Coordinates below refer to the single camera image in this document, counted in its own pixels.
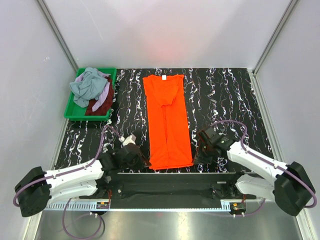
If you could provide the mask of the orange t shirt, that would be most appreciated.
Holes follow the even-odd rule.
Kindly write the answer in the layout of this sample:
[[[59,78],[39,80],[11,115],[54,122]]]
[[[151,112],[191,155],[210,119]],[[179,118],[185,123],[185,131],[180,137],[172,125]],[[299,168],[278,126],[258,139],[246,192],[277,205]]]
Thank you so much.
[[[150,168],[164,170],[193,165],[183,74],[143,78],[146,96]]]

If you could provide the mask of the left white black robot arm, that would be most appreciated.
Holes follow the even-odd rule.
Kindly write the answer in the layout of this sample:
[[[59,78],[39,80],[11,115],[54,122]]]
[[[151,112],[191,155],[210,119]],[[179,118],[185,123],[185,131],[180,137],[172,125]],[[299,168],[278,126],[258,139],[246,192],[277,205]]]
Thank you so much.
[[[15,186],[13,203],[27,218],[58,201],[102,199],[111,192],[112,173],[139,171],[150,165],[140,148],[130,143],[79,165],[47,171],[34,167]]]

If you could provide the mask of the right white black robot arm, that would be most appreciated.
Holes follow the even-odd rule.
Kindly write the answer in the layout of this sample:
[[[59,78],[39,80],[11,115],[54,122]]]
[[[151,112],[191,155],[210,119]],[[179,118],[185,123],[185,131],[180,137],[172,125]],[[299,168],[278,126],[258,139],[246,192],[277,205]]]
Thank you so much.
[[[227,196],[235,199],[241,195],[260,197],[276,203],[283,212],[294,217],[302,209],[317,205],[316,191],[297,162],[286,164],[224,137],[216,143],[201,141],[194,163],[209,164],[216,157],[226,158],[258,175],[235,173],[222,189]]]

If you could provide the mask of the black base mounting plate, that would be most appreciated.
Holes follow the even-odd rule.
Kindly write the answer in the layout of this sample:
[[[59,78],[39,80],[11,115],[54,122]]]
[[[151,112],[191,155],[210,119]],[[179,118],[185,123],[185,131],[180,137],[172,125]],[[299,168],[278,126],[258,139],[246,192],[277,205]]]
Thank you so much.
[[[97,180],[88,199],[110,199],[113,210],[210,209],[221,200],[254,200],[235,186],[240,173],[115,173]]]

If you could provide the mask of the dark red t shirt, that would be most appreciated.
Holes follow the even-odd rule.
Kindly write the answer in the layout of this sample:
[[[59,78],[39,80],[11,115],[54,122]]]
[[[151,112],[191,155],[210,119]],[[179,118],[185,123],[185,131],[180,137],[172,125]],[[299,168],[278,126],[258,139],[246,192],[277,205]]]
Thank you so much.
[[[86,108],[86,116],[105,116],[113,104],[114,89],[110,76],[105,77],[108,85],[104,88],[98,100],[91,99]]]

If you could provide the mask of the green plastic tray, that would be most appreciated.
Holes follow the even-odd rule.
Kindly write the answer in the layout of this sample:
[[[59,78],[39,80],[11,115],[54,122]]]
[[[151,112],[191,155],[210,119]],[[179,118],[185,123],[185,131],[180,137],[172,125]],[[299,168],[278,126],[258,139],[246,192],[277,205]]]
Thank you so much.
[[[112,88],[116,90],[117,68],[115,67],[98,67],[98,71],[104,74],[110,74],[112,79]],[[70,121],[107,121],[111,116],[111,108],[105,115],[85,115],[87,109],[74,103],[74,94],[71,92],[65,107],[64,117]]]

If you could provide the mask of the right aluminium corner post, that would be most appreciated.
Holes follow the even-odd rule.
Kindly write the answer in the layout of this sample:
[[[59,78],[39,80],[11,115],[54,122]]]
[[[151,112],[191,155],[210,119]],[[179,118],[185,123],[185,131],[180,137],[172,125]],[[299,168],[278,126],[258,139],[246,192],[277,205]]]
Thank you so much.
[[[272,50],[273,46],[275,45],[277,39],[279,38],[280,34],[282,33],[283,29],[285,28],[287,22],[289,21],[291,15],[295,11],[295,8],[297,7],[299,0],[290,0],[286,9],[284,10],[279,22],[277,23],[273,33],[271,34],[271,37],[269,38],[262,54],[260,55],[256,65],[252,69],[252,73],[254,76],[258,74],[260,71],[263,63],[265,62],[266,58],[268,57],[270,51]]]

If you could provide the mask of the aluminium corner post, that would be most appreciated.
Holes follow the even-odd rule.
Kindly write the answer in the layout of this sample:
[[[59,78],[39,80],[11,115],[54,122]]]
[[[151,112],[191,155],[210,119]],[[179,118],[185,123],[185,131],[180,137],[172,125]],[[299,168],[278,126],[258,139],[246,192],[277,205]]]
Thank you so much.
[[[72,67],[73,71],[76,73],[78,70],[78,64],[76,63],[75,58],[73,57],[73,54],[70,51],[70,48],[67,45],[67,42],[65,41],[58,24],[56,23],[47,3],[45,0],[35,0],[36,4],[38,5],[41,13],[43,14],[48,26],[50,27],[54,37],[56,38],[62,52],[64,53],[68,63]]]
[[[263,63],[265,62],[266,58],[268,57],[270,51],[272,50],[273,46],[275,45],[277,39],[279,38],[280,34],[282,33],[283,29],[285,28],[287,22],[289,21],[291,15],[295,11],[295,8],[297,7],[299,0],[290,0],[286,9],[284,10],[279,22],[277,23],[273,33],[271,34],[271,37],[269,38],[262,54],[260,55],[256,65],[252,69],[252,73],[254,76],[258,74],[260,71]]]

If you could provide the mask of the left aluminium corner post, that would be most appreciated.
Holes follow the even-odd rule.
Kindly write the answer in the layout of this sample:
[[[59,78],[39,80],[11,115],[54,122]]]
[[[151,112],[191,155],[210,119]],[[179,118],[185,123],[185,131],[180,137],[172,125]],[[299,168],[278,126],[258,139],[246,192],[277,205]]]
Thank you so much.
[[[45,0],[35,0],[36,4],[38,5],[41,13],[43,14],[48,26],[50,27],[54,37],[56,38],[62,52],[64,53],[68,63],[72,67],[73,71],[76,73],[78,70],[78,64],[76,63],[75,58],[73,57],[73,54],[70,51],[70,48],[67,45],[67,42],[65,41],[58,24],[56,23],[47,3]]]

